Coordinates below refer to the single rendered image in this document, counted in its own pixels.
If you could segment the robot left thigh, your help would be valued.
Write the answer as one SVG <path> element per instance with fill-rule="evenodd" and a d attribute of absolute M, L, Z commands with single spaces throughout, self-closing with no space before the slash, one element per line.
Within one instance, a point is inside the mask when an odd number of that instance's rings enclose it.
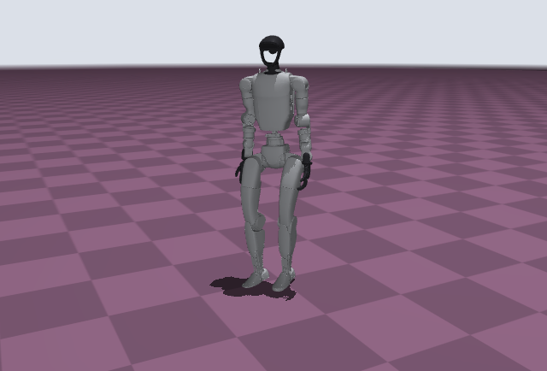
<path fill-rule="evenodd" d="M 297 188 L 301 185 L 300 179 L 304 172 L 302 161 L 299 155 L 289 152 L 285 153 L 285 164 L 279 189 L 278 227 L 280 227 L 280 224 L 286 225 L 287 231 L 294 216 L 294 209 L 299 193 Z"/>

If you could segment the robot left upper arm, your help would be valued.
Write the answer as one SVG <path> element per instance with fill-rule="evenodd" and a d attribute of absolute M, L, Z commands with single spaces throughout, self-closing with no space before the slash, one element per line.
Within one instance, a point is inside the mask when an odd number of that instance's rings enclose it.
<path fill-rule="evenodd" d="M 308 127 L 309 126 L 309 115 L 307 114 L 307 109 L 309 105 L 309 82 L 303 76 L 290 76 L 291 87 L 295 94 L 295 102 L 297 115 L 294 117 L 294 123 L 297 127 Z"/>

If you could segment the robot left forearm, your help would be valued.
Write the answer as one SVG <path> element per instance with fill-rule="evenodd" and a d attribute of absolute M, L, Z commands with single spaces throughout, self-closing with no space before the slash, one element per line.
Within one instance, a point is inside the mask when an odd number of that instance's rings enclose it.
<path fill-rule="evenodd" d="M 309 153 L 310 155 L 310 161 L 312 160 L 312 154 L 311 154 L 311 149 L 312 149 L 312 145 L 311 145 L 311 138 L 310 138 L 310 134 L 311 134 L 311 130 L 310 130 L 310 118 L 309 118 L 309 126 L 306 127 L 306 128 L 301 128 L 300 130 L 297 131 L 298 135 L 299 135 L 299 145 L 300 145 L 300 151 L 302 152 L 301 154 L 301 158 L 303 159 L 303 154 L 304 153 Z"/>

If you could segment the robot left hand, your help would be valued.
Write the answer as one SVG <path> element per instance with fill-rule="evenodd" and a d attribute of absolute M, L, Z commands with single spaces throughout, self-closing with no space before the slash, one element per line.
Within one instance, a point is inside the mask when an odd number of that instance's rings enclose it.
<path fill-rule="evenodd" d="M 300 182 L 303 182 L 303 184 L 300 187 L 297 188 L 298 191 L 301 191 L 303 188 L 305 188 L 307 183 L 308 183 L 308 179 L 309 179 L 309 176 L 310 176 L 310 165 L 312 164 L 312 162 L 310 161 L 309 153 L 304 153 L 303 154 L 302 164 L 304 165 L 304 175 L 300 179 Z"/>

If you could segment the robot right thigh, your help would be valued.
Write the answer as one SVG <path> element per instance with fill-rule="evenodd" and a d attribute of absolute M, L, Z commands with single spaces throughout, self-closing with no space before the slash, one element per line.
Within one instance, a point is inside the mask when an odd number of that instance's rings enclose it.
<path fill-rule="evenodd" d="M 262 230 L 266 218 L 258 212 L 261 193 L 262 153 L 248 157 L 244 161 L 241 180 L 241 203 L 245 221 L 249 222 L 252 230 Z"/>

